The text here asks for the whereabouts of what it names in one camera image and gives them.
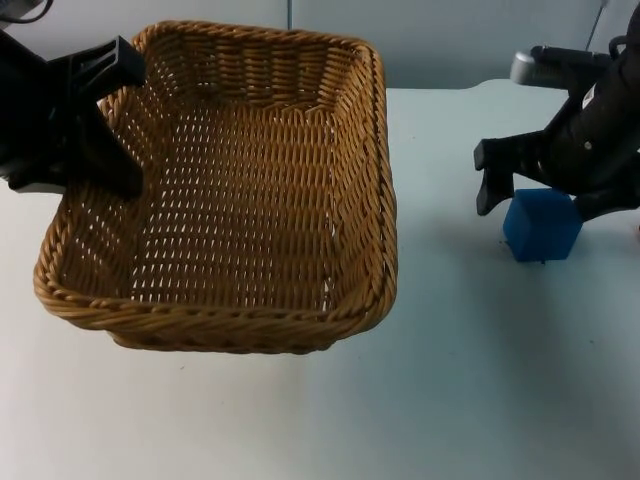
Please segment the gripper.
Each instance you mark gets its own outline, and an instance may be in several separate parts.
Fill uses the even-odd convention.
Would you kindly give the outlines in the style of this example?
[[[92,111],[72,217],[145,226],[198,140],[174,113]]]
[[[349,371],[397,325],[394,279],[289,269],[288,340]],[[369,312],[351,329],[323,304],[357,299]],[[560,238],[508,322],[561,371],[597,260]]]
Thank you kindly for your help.
[[[477,214],[514,196],[514,175],[578,195],[573,205],[582,220],[638,209],[639,185],[628,183],[639,150],[639,61],[553,62],[534,77],[568,98],[542,131],[475,147],[474,167],[483,173]]]
[[[1,179],[18,193],[62,193],[89,181],[139,196],[142,168],[95,102],[145,79],[143,55],[121,36],[46,60],[2,32]]]

